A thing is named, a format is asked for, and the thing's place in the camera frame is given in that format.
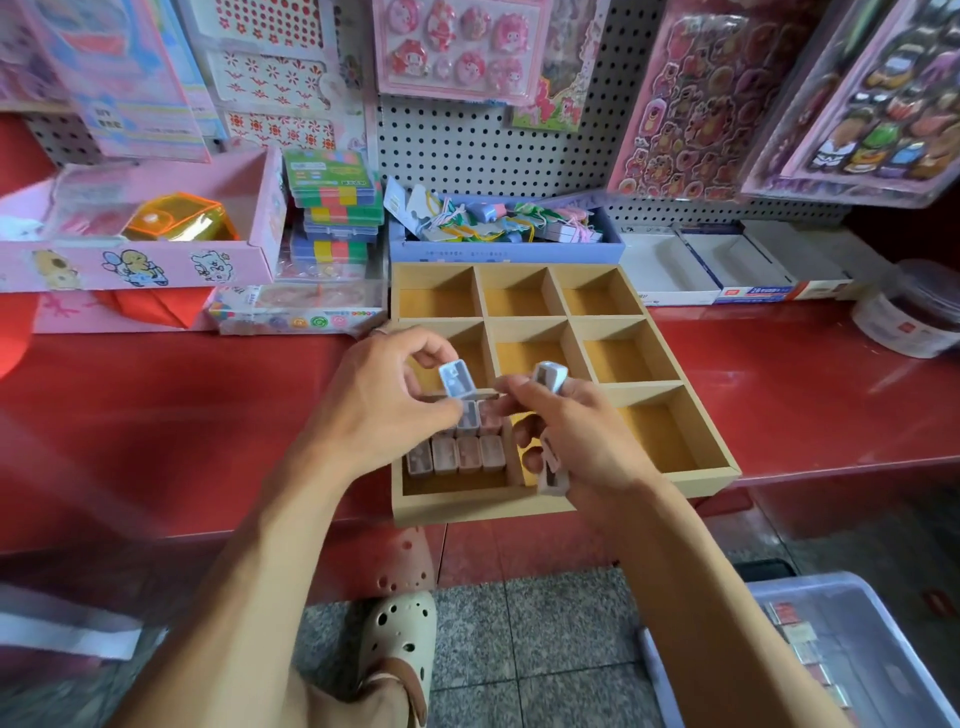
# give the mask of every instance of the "plastic lid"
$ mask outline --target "plastic lid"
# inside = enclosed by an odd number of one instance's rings
[[[897,263],[901,293],[911,302],[960,323],[960,273],[933,260]]]

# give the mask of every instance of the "clear plastic bin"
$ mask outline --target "clear plastic bin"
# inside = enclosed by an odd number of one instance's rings
[[[789,602],[817,633],[821,664],[849,698],[862,728],[958,728],[960,717],[876,592],[841,571],[748,584],[761,604]],[[643,658],[663,725],[683,728],[677,701],[649,630]]]

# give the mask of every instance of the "pink display box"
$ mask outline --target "pink display box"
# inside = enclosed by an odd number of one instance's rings
[[[216,155],[210,164],[148,160],[126,201],[188,192],[224,205],[240,240],[172,243],[73,237],[0,240],[0,292],[190,288],[274,279],[287,204],[279,149]],[[0,216],[45,219],[54,178],[0,199]]]

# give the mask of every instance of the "tiled floor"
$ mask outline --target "tiled floor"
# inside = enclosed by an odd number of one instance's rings
[[[863,576],[960,706],[960,619],[934,615],[922,594],[939,590],[960,605],[956,493],[818,539],[783,540],[757,507],[708,518],[708,527],[735,563],[780,558],[800,573]],[[662,725],[639,660],[636,607],[619,569],[454,587],[436,598],[434,728]],[[294,664],[338,697],[350,697],[359,625],[371,606],[342,602],[304,611]],[[92,678],[0,693],[0,725],[102,725],[163,634],[151,628],[133,661]]]

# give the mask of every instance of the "blue box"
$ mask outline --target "blue box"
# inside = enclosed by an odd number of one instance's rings
[[[532,198],[451,195],[460,203],[520,203]],[[616,265],[626,250],[620,230],[602,207],[592,209],[591,222],[603,232],[600,243],[432,243],[407,240],[407,229],[388,214],[390,259],[394,263],[603,263]]]

